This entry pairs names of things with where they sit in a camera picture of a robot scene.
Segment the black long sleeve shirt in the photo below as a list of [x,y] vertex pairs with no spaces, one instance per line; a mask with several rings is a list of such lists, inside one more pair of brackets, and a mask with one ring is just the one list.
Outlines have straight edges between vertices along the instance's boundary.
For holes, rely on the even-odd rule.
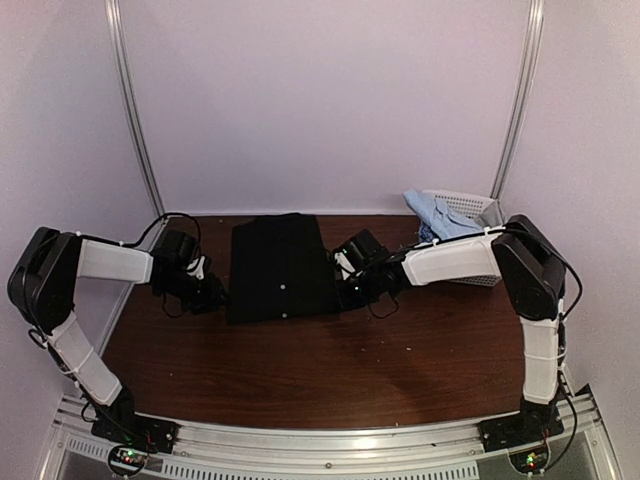
[[314,215],[259,216],[232,230],[229,325],[340,312]]

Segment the white perforated plastic basket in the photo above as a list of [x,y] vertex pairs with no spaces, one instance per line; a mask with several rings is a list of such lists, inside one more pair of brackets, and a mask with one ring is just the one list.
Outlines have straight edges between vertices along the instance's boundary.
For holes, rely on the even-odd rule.
[[[460,193],[448,190],[424,190],[424,193],[433,196],[434,198],[443,200],[451,210],[458,212],[476,222],[476,217],[482,212],[485,205],[492,200],[492,198],[484,197],[480,195],[474,195],[469,193]],[[495,287],[500,282],[500,278],[496,276],[474,276],[457,278],[453,280],[453,283],[481,286],[481,287]]]

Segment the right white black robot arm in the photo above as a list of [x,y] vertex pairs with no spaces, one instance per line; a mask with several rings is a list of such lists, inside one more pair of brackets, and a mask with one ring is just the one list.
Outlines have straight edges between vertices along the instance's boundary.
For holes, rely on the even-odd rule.
[[494,277],[504,285],[524,335],[525,377],[512,430],[535,440],[551,424],[566,355],[566,261],[524,215],[500,226],[452,239],[420,242],[396,251],[369,230],[330,254],[341,305],[370,306],[381,296],[438,282]]

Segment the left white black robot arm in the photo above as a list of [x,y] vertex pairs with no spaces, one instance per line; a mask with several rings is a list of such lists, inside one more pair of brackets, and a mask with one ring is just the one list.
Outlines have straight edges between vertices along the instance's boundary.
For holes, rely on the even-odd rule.
[[133,444],[143,436],[143,421],[134,415],[133,394],[109,370],[77,320],[77,281],[148,285],[153,295],[173,297],[182,311],[198,315],[229,302],[210,266],[210,258],[199,254],[196,238],[176,230],[162,232],[145,251],[133,244],[41,227],[10,275],[7,293],[45,348],[89,401],[106,413],[106,429],[121,443]]

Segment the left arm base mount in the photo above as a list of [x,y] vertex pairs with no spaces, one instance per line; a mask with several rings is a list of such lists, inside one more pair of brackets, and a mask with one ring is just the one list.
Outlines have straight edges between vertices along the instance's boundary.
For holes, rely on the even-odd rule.
[[175,422],[136,415],[133,425],[127,428],[120,428],[104,417],[99,417],[91,427],[91,434],[144,452],[171,454],[178,430],[179,426]]

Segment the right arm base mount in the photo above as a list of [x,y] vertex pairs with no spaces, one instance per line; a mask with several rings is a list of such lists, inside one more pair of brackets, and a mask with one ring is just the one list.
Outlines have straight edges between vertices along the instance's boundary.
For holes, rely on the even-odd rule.
[[555,415],[519,412],[510,416],[483,420],[479,432],[485,452],[512,449],[531,443],[540,443],[549,436],[564,432],[561,420]]

